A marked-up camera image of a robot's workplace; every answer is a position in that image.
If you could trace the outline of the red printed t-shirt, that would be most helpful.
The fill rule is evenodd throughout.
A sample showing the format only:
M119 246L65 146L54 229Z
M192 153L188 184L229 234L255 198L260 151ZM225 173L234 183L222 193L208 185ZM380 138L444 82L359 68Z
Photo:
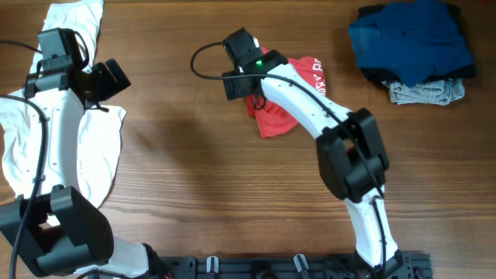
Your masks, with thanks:
M315 57L288 58L288 62L307 83L326 96L326 78L319 59ZM274 102L267 101L262 109L255 109L255 104L262 105L263 103L261 97L254 95L246 97L247 114L255 118L262 138L285 134L298 124L294 117Z

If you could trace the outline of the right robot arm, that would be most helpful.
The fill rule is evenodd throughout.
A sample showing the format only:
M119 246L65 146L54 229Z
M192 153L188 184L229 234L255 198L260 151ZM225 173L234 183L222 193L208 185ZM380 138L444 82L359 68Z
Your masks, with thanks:
M312 135L321 179L346 203L358 257L376 275L391 274L398 244L384 206L389 160L374 116L365 108L353 112L328 99L281 53L264 53L245 29L227 36L222 46L234 66L222 76L227 97L255 95L273 102Z

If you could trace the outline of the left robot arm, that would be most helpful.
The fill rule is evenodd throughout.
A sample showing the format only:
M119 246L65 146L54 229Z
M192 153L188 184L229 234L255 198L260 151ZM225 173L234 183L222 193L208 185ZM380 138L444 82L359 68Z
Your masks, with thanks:
M129 79L115 60L90 65L88 47L72 29L48 29L38 40L42 58L19 97L40 126L33 188L1 207L1 231L12 245L9 276L22 261L37 277L153 277L152 249L115 238L78 189L82 116L128 88Z

